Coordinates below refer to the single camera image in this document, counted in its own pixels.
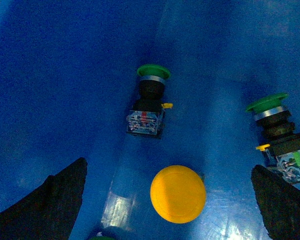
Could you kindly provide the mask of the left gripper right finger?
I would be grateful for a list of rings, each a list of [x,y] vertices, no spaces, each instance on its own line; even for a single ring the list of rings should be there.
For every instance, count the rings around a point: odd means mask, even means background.
[[[300,240],[300,190],[262,165],[251,171],[255,199],[272,240]]]

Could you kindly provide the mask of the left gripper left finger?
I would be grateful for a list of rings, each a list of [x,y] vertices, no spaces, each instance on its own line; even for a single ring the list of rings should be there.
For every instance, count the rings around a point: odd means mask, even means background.
[[[0,240],[67,240],[83,202],[88,163],[81,157],[0,213]]]

